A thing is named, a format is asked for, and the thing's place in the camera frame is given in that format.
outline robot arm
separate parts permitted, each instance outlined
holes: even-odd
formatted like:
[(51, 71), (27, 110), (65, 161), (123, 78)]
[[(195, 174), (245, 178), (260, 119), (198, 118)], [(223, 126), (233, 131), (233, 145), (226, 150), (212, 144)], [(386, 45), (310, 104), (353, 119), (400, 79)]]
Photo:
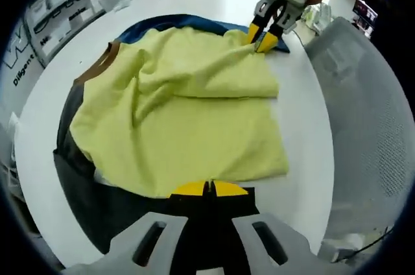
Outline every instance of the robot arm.
[[(290, 32), (305, 9), (306, 0), (260, 0), (255, 8), (255, 18), (248, 31), (248, 43), (255, 43), (255, 51), (264, 53), (273, 48), (283, 33)], [(274, 23), (261, 40), (264, 28), (271, 17)]]

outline white table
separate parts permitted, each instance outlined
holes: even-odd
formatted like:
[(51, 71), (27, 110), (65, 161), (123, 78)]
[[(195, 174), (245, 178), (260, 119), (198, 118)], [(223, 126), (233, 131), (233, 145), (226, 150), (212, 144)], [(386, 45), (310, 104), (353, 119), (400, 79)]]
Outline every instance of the white table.
[[(73, 38), (35, 85), (16, 132), (16, 161), (30, 213), (46, 242), (67, 267), (92, 263), (102, 254), (82, 231), (65, 199), (52, 151), (73, 79), (87, 70), (107, 43), (132, 24), (164, 14), (194, 14), (249, 25), (258, 0), (134, 0), (110, 12)], [(311, 63), (294, 33), (284, 37), (291, 54), (267, 56), (281, 84), (273, 101), (287, 150), (286, 177), (244, 183), (255, 186), (257, 207), (273, 213), (308, 238), (318, 252), (333, 192), (334, 162), (329, 117)]]

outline yellow towel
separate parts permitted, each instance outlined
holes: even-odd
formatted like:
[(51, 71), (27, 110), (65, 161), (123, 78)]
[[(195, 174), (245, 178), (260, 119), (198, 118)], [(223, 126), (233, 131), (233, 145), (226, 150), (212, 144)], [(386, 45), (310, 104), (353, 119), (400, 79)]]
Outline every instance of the yellow towel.
[(84, 85), (70, 131), (109, 183), (168, 197), (200, 180), (288, 171), (269, 97), (278, 83), (238, 30), (149, 30)]

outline dark blue cloth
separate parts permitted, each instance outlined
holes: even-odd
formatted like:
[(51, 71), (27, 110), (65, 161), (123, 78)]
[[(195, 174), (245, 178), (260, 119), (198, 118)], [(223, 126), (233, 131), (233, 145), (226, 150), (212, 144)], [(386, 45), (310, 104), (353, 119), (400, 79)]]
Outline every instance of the dark blue cloth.
[[(192, 27), (195, 30), (210, 32), (221, 36), (229, 30), (234, 29), (241, 30), (245, 33), (248, 32), (248, 27), (242, 25), (212, 21), (198, 16), (190, 16), (188, 14), (171, 14), (140, 21), (126, 29), (118, 39), (123, 43), (135, 43), (150, 29), (156, 29), (161, 32), (171, 27), (177, 27), (179, 29), (182, 27)], [(290, 53), (289, 48), (282, 39), (279, 39), (275, 49), (283, 51), (284, 53)]]

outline folded cloth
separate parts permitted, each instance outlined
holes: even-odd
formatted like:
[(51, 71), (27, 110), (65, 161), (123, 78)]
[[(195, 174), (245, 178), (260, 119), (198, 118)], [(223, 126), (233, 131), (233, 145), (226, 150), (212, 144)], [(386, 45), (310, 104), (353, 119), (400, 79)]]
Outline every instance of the folded cloth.
[(285, 174), (267, 98), (278, 83), (246, 34), (148, 30), (84, 83), (70, 132), (109, 183), (168, 197), (200, 180)]

